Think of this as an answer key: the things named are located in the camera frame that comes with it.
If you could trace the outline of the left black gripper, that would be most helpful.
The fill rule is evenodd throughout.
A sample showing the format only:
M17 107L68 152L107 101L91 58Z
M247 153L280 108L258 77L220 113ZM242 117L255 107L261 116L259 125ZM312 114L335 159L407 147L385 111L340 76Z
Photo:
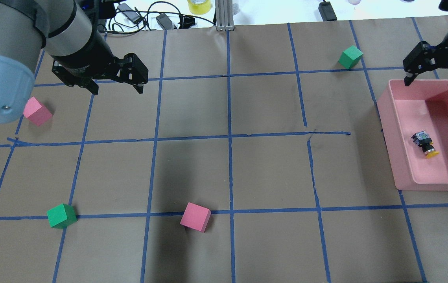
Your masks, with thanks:
M96 79L130 84L139 94L148 83L149 70L143 61L134 53L121 59L114 56L103 37L91 37L80 50L66 56L53 54L52 58L52 72L65 85L85 88L94 96L99 93Z

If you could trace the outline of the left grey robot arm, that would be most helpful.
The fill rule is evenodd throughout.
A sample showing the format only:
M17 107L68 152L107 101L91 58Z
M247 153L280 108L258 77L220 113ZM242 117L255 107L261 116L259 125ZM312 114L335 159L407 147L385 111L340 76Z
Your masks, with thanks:
M114 0L0 0L0 124L22 115L35 85L39 53L66 86L97 95L97 79L143 93L148 68L134 54L114 56L98 30L114 17Z

